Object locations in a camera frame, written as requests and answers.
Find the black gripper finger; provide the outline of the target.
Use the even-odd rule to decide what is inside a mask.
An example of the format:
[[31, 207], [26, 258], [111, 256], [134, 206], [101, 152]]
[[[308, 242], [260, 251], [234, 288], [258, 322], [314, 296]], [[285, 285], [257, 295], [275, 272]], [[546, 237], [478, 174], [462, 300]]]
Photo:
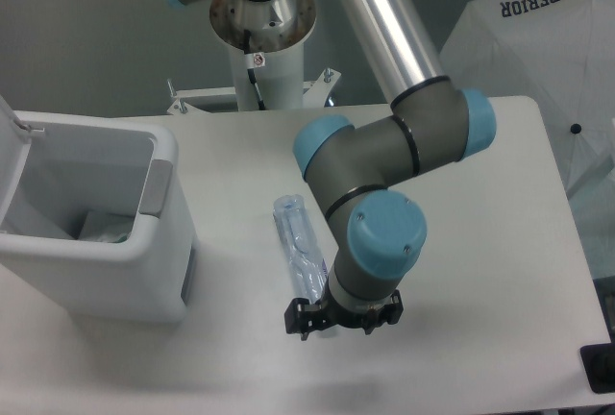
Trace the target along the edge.
[[328, 330], [334, 326], [329, 312], [319, 301], [311, 304], [305, 298], [293, 299], [283, 318], [286, 333], [299, 334], [302, 341], [307, 341], [315, 331]]
[[404, 312], [404, 305], [399, 290], [394, 290], [388, 300], [381, 306], [370, 306], [362, 318], [362, 328], [366, 335], [384, 324], [396, 325]]

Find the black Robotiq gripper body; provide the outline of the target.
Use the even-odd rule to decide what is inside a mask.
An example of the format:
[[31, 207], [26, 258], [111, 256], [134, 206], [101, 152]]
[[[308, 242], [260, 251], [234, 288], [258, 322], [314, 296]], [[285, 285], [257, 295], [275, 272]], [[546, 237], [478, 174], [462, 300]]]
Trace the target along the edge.
[[329, 316], [332, 318], [334, 325], [339, 325], [340, 327], [343, 327], [346, 329], [362, 329], [363, 315], [365, 314], [365, 312], [370, 306], [373, 306], [373, 305], [369, 305], [363, 310], [350, 310], [344, 307], [333, 296], [333, 294], [331, 293], [330, 287], [328, 285], [325, 286], [325, 290], [324, 290], [323, 296], [320, 299], [320, 303], [329, 312]]

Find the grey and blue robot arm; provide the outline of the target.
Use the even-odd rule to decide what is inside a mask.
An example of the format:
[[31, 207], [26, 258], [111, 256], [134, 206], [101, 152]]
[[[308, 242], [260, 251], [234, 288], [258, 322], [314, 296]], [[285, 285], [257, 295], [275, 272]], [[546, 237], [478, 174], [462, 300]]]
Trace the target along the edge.
[[[342, 3], [391, 112], [360, 128], [326, 115], [294, 140], [302, 177], [338, 246], [321, 298], [296, 298], [285, 311], [286, 331], [302, 338], [399, 321], [398, 284], [420, 255], [427, 223], [395, 185], [488, 148], [497, 131], [489, 100], [444, 74], [411, 0]], [[311, 31], [314, 16], [308, 0], [211, 0], [211, 25], [239, 52], [258, 109], [270, 107], [264, 68]]]

